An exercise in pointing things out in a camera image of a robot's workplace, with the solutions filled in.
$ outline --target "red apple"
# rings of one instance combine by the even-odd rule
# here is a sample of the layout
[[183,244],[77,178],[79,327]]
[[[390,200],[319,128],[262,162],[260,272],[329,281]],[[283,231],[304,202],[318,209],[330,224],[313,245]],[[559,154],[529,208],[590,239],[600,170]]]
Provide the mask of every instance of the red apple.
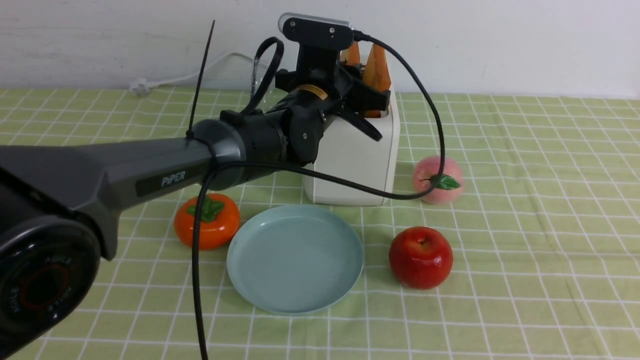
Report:
[[445,237],[430,227],[415,226],[399,233],[389,248],[396,279],[417,289],[442,284],[453,267],[453,251]]
[[[431,180],[438,175],[440,156],[430,156],[418,162],[413,171],[413,187],[417,192],[427,190]],[[457,199],[465,191],[462,168],[453,159],[445,158],[444,171],[438,186],[422,200],[430,204],[445,204]]]

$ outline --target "plate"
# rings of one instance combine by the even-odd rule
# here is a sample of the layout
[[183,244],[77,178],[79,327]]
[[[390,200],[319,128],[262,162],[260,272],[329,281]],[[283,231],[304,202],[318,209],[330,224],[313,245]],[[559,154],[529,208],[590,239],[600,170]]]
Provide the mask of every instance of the plate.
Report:
[[284,205],[249,219],[227,253],[231,283],[277,315],[313,313],[342,300],[364,267],[364,246],[347,222],[314,205]]

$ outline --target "green checkered tablecloth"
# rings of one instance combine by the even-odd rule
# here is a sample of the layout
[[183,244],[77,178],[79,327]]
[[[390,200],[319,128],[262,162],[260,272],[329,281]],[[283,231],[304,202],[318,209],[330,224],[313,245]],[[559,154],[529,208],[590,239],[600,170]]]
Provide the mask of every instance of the green checkered tablecloth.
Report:
[[[0,143],[75,145],[183,136],[193,89],[139,99],[116,90],[0,90]],[[248,94],[205,90],[197,117]],[[329,207],[366,249],[359,283],[312,316],[271,316],[231,287],[226,249],[202,254],[202,304],[213,359],[637,359],[640,356],[640,101],[438,94],[448,155],[463,168],[452,204],[390,201]],[[396,191],[437,154],[419,94],[399,94]],[[103,262],[79,309],[15,359],[197,359],[190,250],[173,233],[192,186],[126,211],[118,257]],[[305,203],[297,175],[224,191],[249,219]],[[387,265],[405,227],[441,231],[448,280],[402,288]]]

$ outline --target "peach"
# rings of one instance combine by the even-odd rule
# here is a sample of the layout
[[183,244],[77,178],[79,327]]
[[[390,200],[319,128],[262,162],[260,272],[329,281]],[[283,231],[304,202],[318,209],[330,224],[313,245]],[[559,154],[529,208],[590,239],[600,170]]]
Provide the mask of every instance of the peach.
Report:
[[[413,171],[413,187],[416,192],[427,190],[432,177],[438,174],[440,156],[430,156],[418,162]],[[453,159],[445,158],[444,171],[440,184],[422,200],[430,204],[445,204],[457,199],[465,191],[462,169]]]

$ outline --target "robotic arm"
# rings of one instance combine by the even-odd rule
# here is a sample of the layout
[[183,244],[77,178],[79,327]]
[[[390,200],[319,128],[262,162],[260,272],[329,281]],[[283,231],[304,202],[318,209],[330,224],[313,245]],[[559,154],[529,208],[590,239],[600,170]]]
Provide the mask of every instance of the robotic arm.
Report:
[[[255,107],[271,79],[261,84],[243,111],[225,110],[219,119],[196,124],[192,114],[193,126],[184,138],[73,147],[0,146],[1,359],[54,327],[84,299],[100,259],[116,255],[121,212],[137,204],[197,183],[203,186],[202,194],[224,190],[278,170],[395,199],[416,199],[437,185],[419,194],[394,195],[303,168],[316,160],[324,130],[335,115],[380,140],[376,128],[358,113],[386,110],[390,94],[364,84],[360,69],[339,60],[340,52],[354,41],[371,37],[346,22],[317,17],[286,13],[278,23],[300,50],[295,71],[277,72],[281,41],[270,38],[258,50],[257,57],[270,45],[278,46],[267,78],[271,74],[275,86],[287,92],[264,113]],[[442,128],[435,115],[444,158]],[[441,161],[440,175],[443,167]],[[199,222],[195,225],[197,249]],[[197,253],[193,251],[195,262]],[[196,309],[197,277],[194,266]]]

